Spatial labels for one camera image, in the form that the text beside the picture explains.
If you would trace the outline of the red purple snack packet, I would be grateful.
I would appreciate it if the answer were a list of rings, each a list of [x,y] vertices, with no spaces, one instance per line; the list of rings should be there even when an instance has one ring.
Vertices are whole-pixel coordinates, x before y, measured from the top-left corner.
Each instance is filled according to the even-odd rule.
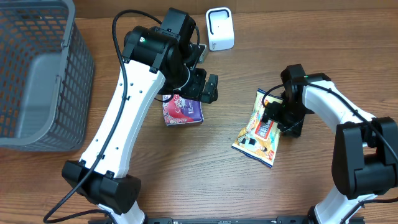
[[[204,121],[201,102],[174,95],[163,95],[162,110],[167,126],[197,124]]]

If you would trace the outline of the yellow orange snack bag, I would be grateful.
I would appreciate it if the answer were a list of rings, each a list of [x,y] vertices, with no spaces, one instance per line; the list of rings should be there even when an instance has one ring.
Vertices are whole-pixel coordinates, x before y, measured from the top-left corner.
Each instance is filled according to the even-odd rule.
[[[267,167],[272,168],[279,145],[281,131],[277,127],[276,122],[272,120],[268,120],[267,122],[262,121],[264,113],[263,103],[265,103],[265,105],[273,102],[281,103],[282,99],[267,95],[263,100],[265,93],[266,92],[262,89],[257,90],[248,124],[240,130],[231,147],[252,159],[258,160]]]

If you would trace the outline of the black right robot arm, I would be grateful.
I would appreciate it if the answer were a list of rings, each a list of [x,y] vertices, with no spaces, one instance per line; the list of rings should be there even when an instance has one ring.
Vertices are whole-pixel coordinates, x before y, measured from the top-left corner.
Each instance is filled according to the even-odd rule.
[[[280,97],[262,95],[254,113],[256,124],[274,123],[280,132],[299,137],[307,114],[317,114],[335,134],[331,174],[333,188],[307,215],[279,216],[277,223],[364,223],[354,214],[397,187],[397,123],[377,118],[340,93],[324,73],[307,75],[300,64],[280,74]]]

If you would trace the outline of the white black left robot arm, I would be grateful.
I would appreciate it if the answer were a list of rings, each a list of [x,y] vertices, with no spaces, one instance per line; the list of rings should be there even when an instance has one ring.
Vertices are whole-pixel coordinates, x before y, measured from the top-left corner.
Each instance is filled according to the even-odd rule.
[[[170,8],[155,27],[135,27],[116,44],[118,85],[102,123],[77,161],[66,161],[62,177],[104,215],[105,223],[144,223],[137,204],[141,181],[129,175],[132,149],[156,95],[179,95],[202,103],[218,98],[218,77],[197,67],[198,33],[188,13]]]

